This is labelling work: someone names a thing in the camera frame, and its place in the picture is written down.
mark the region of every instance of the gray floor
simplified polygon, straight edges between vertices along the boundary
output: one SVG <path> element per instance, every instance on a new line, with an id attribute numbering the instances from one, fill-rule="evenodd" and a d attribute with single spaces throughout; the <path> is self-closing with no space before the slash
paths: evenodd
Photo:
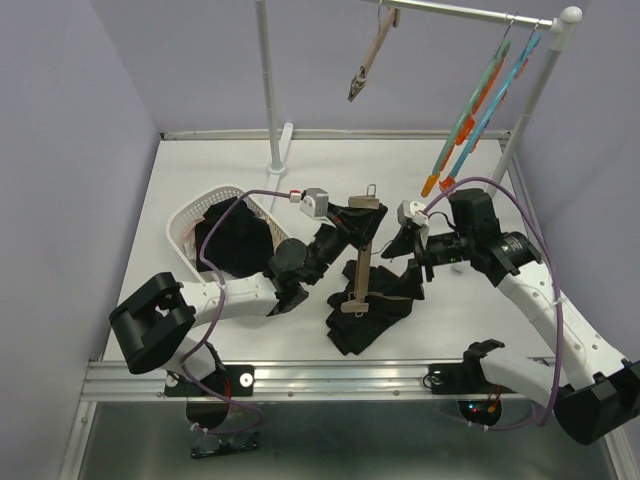
<path id="1" fill-rule="evenodd" d="M 455 403 L 288 403 L 264 406 L 260 448 L 191 460 L 197 438 L 184 405 L 98 407 L 83 479 L 522 479 L 615 478 L 603 443 L 583 447 L 557 426 L 484 433 L 447 418 Z M 504 423 L 528 403 L 505 406 Z"/>

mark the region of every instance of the laundry basket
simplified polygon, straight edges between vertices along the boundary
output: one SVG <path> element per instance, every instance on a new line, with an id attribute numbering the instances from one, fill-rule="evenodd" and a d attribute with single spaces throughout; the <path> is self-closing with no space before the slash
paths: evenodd
<path id="1" fill-rule="evenodd" d="M 198 272 L 196 269 L 195 226 L 204 218 L 204 213 L 211 205 L 229 198 L 240 197 L 243 193 L 245 193 L 245 190 L 235 185 L 218 186 L 213 190 L 204 192 L 195 200 L 189 202 L 172 215 L 167 222 L 166 233 L 169 243 L 185 265 L 187 265 L 187 268 L 189 268 L 193 275 L 201 282 L 211 281 L 214 277 L 212 276 L 212 272 Z M 289 238 L 284 228 L 255 200 L 247 197 L 244 199 L 244 202 L 258 217 L 266 220 L 271 230 L 274 250 L 280 242 Z"/>

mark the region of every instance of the white tabletop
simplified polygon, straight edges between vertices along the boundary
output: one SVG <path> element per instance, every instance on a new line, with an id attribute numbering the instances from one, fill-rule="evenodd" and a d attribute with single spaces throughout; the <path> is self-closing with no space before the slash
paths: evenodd
<path id="1" fill-rule="evenodd" d="M 404 199 L 420 201 L 420 190 L 442 148 L 441 140 L 294 140 L 287 157 L 288 172 L 280 190 L 321 187 L 335 204 L 377 185 L 377 195 L 389 213 L 374 241 L 380 249 L 398 231 L 397 205 Z M 487 176 L 500 157 L 497 140 L 479 142 L 464 166 L 464 176 Z M 136 231 L 120 301 L 151 276 L 171 271 L 177 280 L 195 281 L 165 236 L 169 217 L 207 189 L 235 184 L 246 190 L 262 188 L 267 179 L 269 146 L 261 140 L 163 141 L 158 149 L 144 207 Z M 511 190 L 510 181 L 503 184 Z M 524 231 L 516 209 L 497 194 L 496 214 L 503 231 Z M 442 202 L 438 210 L 450 212 Z M 277 199 L 273 215 L 291 236 L 308 242 L 318 224 Z M 444 221 L 432 219 L 432 232 L 445 231 Z M 325 325 L 331 308 L 327 297 L 344 289 L 341 275 L 348 249 L 314 287 L 309 299 L 294 311 L 270 318 L 240 318 L 220 322 L 211 338 L 226 361 L 288 360 L 410 360 L 460 358 L 474 341 L 495 338 L 526 356 L 549 356 L 549 348 L 520 311 L 494 289 L 481 274 L 466 269 L 455 273 L 438 267 L 436 278 L 425 285 L 426 300 L 414 302 L 413 313 L 382 334 L 359 356 L 342 356 L 328 339 Z M 372 265 L 385 264 L 400 274 L 406 258 L 389 265 L 379 256 Z M 191 332 L 194 338 L 203 329 Z M 104 360 L 123 360 L 113 333 Z"/>

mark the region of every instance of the white metal pole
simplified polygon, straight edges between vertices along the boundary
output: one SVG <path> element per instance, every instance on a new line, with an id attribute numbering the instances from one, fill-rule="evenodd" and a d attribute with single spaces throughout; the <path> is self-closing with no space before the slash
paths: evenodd
<path id="1" fill-rule="evenodd" d="M 551 76 L 551 72 L 553 71 L 553 67 L 556 65 L 560 54 L 567 47 L 569 43 L 569 39 L 573 34 L 576 26 L 582 20 L 582 10 L 578 7 L 568 7 L 565 8 L 560 14 L 560 23 L 561 23 L 561 33 L 551 42 L 549 46 L 549 50 L 547 52 L 547 56 L 544 61 L 544 65 L 542 70 L 538 74 L 538 78 L 536 79 L 533 87 L 531 88 L 531 92 L 529 93 L 529 98 L 527 99 L 527 105 L 525 106 L 524 112 L 518 118 L 518 122 L 509 137 L 509 141 L 502 152 L 502 156 L 498 161 L 498 165 L 496 169 L 493 171 L 491 175 L 491 180 L 494 182 L 500 183 L 504 174 L 507 172 L 507 168 L 509 167 L 509 163 L 513 158 L 513 154 L 520 143 L 520 139 L 522 138 L 522 134 L 524 133 L 527 125 L 529 124 L 529 120 L 533 115 L 533 111 L 538 104 L 538 100 L 540 99 L 540 95 L 544 90 L 545 85 L 547 84 L 547 80 Z M 486 192 L 492 197 L 496 193 L 496 188 L 493 186 L 487 186 Z"/>
<path id="2" fill-rule="evenodd" d="M 258 36 L 260 38 L 260 60 L 262 61 L 262 84 L 264 86 L 267 120 L 269 122 L 269 144 L 271 146 L 271 173 L 284 172 L 284 164 L 280 159 L 278 139 L 278 117 L 273 93 L 273 76 L 271 74 L 271 57 L 269 55 L 269 35 L 267 30 L 267 7 L 265 0 L 255 0 L 256 17 L 258 20 Z"/>
<path id="3" fill-rule="evenodd" d="M 379 3 L 379 0 L 365 0 L 371 3 Z M 521 15 L 511 15 L 505 12 L 495 12 L 492 10 L 481 10 L 479 8 L 459 7 L 446 3 L 426 2 L 422 0 L 382 0 L 382 5 L 389 8 L 410 8 L 422 10 L 423 12 L 440 13 L 453 17 L 474 18 L 486 22 L 507 23 L 520 25 L 523 27 L 538 26 L 542 30 L 555 29 L 556 20 L 546 20 L 544 18 L 523 17 Z"/>

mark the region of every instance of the black garment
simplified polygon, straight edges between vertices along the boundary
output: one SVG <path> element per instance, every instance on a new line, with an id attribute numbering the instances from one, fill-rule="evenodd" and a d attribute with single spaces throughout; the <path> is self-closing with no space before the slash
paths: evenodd
<path id="1" fill-rule="evenodd" d="M 340 305 L 349 300 L 349 292 L 355 287 L 356 261 L 349 260 L 342 274 L 349 280 L 343 292 L 334 293 L 327 303 L 334 308 L 327 318 L 330 328 L 328 337 L 343 355 L 359 355 L 376 338 L 398 320 L 411 313 L 413 300 L 408 298 L 385 298 L 382 295 L 395 295 L 400 278 L 385 267 L 372 267 L 369 275 L 369 295 L 366 301 L 369 311 L 361 317 L 353 313 L 342 313 Z"/>
<path id="2" fill-rule="evenodd" d="M 204 239 L 236 197 L 211 205 L 204 220 L 196 225 L 196 268 L 199 272 L 211 270 L 200 261 Z M 214 232 L 207 244 L 205 258 L 220 270 L 236 278 L 251 276 L 267 267 L 273 256 L 273 240 L 267 222 L 256 217 L 246 203 L 240 202 Z"/>

